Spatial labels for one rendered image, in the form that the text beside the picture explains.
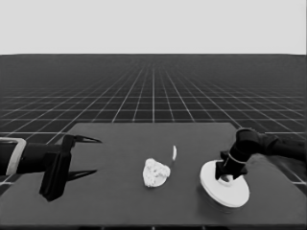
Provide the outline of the large thick white disc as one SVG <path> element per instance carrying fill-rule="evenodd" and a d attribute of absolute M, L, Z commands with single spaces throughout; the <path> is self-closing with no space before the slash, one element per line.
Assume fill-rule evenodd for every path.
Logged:
<path fill-rule="evenodd" d="M 210 198 L 226 208 L 240 208 L 249 200 L 249 187 L 244 177 L 234 179 L 232 175 L 224 175 L 215 179 L 215 163 L 212 160 L 202 165 L 200 171 L 201 185 Z"/>

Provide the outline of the white round carrier with pins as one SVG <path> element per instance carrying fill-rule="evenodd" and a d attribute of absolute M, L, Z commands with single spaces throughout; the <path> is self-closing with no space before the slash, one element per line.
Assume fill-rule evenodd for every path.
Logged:
<path fill-rule="evenodd" d="M 160 167 L 163 167 L 163 166 L 166 166 L 166 165 L 156 161 L 156 165 L 153 167 L 153 169 L 155 169 L 155 168 L 159 169 Z M 144 180 L 144 177 L 152 177 L 151 170 L 152 169 L 148 169 L 148 168 L 146 168 L 144 166 L 144 169 L 143 169 L 143 180 Z M 162 177 L 162 176 L 154 177 L 155 184 L 154 184 L 153 188 L 162 186 L 166 182 L 167 178 Z"/>

